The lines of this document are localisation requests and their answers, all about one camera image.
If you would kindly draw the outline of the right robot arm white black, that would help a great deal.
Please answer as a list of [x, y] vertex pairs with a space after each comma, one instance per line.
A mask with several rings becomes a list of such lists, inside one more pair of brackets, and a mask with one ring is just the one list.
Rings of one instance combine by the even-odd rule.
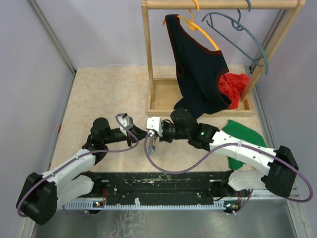
[[290, 196], [299, 168], [288, 147], [273, 149], [252, 144], [218, 127], [198, 123], [185, 109], [174, 110], [170, 117], [170, 122], [161, 122], [160, 141], [185, 139], [197, 149], [214, 151], [253, 167], [250, 171], [232, 172], [221, 184], [225, 195], [233, 196], [245, 189], [267, 189], [283, 198]]

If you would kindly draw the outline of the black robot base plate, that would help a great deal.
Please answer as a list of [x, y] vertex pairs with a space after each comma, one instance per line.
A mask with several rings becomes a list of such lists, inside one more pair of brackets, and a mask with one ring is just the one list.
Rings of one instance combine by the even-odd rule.
[[189, 172], [179, 175], [162, 172], [94, 173], [96, 182], [85, 198], [101, 198], [107, 205], [212, 205], [225, 197], [244, 198], [227, 183], [231, 171]]

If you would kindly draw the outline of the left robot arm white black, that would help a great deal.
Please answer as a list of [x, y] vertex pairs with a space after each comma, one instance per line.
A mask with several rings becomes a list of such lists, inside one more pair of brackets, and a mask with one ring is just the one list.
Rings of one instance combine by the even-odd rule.
[[95, 119], [86, 143], [75, 155], [42, 174], [29, 174], [16, 203], [17, 214], [43, 225], [67, 202], [86, 194], [99, 196], [103, 184], [89, 169], [110, 153], [107, 145], [126, 141], [124, 151], [129, 151], [147, 135], [127, 114], [117, 114], [115, 120], [119, 127], [112, 129], [107, 119]]

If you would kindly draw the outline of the metal disc with keyrings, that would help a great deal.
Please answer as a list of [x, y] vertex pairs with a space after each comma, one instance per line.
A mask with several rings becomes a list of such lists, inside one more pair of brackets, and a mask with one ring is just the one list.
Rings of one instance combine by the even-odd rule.
[[149, 136], [149, 138], [147, 139], [147, 153], [149, 155], [153, 154], [154, 152], [151, 150], [151, 146], [154, 145], [156, 146], [156, 140], [157, 137], [155, 135], [151, 135]]

